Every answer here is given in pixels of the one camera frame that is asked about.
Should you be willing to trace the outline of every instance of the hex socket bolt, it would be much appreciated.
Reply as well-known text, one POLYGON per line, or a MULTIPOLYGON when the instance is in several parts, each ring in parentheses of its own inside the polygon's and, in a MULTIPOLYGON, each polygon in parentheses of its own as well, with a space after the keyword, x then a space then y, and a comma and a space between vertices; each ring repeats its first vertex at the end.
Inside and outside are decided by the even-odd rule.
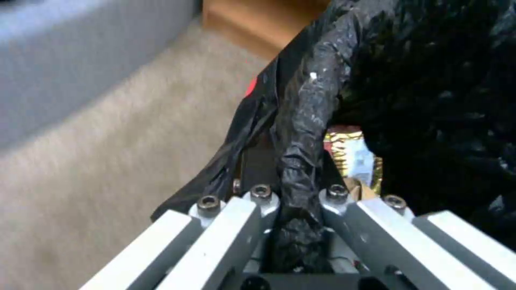
POLYGON ((326 197, 336 202, 345 202, 348 198, 348 189, 340 184, 333 184, 326 190, 326 197))
POLYGON ((403 214, 403 211, 407 208, 407 202, 396 195, 387 195, 383 197, 383 202, 390 206, 395 211, 403 214))
POLYGON ((272 191, 267 184, 258 184, 251 188, 251 198, 257 201, 270 201, 272 191))
POLYGON ((197 201, 197 210, 202 216, 215 216, 220 212, 220 200, 216 196, 203 196, 197 201))

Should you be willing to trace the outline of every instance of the screw head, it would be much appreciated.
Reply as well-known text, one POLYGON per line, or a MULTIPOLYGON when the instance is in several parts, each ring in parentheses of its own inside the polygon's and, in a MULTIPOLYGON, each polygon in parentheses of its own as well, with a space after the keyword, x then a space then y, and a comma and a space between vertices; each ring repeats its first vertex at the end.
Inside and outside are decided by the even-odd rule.
POLYGON ((203 196, 197 201, 200 212, 215 213, 220 210, 220 200, 216 196, 203 196))
POLYGON ((335 201, 345 201, 348 194, 348 189, 340 184, 333 184, 326 190, 326 197, 335 201))
POLYGON ((387 195, 383 197, 383 201, 390 206, 391 208, 400 211, 404 210, 407 207, 407 202, 396 195, 387 195))
POLYGON ((270 199, 272 196, 272 191, 270 190, 270 186, 267 184, 258 184, 251 188, 251 196, 259 199, 270 199))
POLYGON ((238 179, 238 178, 233 179, 233 194, 235 194, 235 195, 239 194, 240 190, 241 190, 240 179, 238 179))

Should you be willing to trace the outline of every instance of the food wrapper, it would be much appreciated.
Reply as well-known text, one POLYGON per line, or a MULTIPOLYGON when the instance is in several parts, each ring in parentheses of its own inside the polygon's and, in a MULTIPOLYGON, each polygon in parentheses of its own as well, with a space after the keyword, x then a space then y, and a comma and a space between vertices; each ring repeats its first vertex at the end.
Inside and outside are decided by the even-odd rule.
POLYGON ((359 127, 331 127, 324 142, 343 178, 358 179, 380 194, 382 159, 369 151, 359 127))

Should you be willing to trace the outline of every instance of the black plastic part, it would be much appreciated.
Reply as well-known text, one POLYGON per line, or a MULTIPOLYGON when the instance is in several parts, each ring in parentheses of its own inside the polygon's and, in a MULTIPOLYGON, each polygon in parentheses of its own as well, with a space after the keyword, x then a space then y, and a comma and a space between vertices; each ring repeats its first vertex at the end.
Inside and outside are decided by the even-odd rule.
POLYGON ((219 290, 409 290, 394 276, 361 274, 239 274, 229 277, 219 290))
POLYGON ((268 133, 260 134, 252 146, 242 152, 240 180, 242 194, 257 184, 267 184, 272 192, 281 194, 274 147, 268 133))

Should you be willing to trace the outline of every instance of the trash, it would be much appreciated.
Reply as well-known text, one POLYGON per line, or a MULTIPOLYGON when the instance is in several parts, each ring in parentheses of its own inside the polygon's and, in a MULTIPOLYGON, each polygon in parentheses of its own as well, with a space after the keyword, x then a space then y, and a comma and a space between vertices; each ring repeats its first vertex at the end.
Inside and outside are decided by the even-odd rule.
POLYGON ((317 198, 323 138, 355 125, 383 159, 383 195, 416 214, 452 210, 514 249, 515 7, 333 0, 258 75, 222 147, 152 219, 200 196, 225 199, 242 150, 268 133, 282 208, 264 270, 331 272, 317 198))

